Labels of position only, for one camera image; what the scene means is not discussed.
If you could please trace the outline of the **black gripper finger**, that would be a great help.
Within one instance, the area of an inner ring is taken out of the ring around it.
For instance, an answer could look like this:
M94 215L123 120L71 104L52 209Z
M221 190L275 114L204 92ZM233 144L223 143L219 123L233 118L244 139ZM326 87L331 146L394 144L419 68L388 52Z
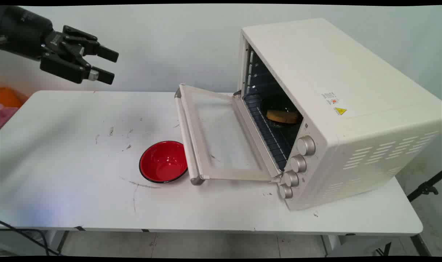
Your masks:
M115 78L115 74L109 71L93 67L88 63L81 65L69 62L52 53L43 54L40 60L40 69L76 84L81 84L86 80L111 85Z
M80 55L96 55L108 61L117 62L119 53L99 43L98 38L69 25L63 26L64 42L79 47Z

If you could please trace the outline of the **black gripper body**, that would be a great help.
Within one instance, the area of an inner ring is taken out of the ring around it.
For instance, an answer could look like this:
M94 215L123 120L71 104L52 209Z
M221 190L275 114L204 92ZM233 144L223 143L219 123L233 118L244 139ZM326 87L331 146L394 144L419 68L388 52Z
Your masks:
M68 55L60 47L63 34L54 30L51 20L17 5L0 5L0 49L40 61L45 53L67 61Z

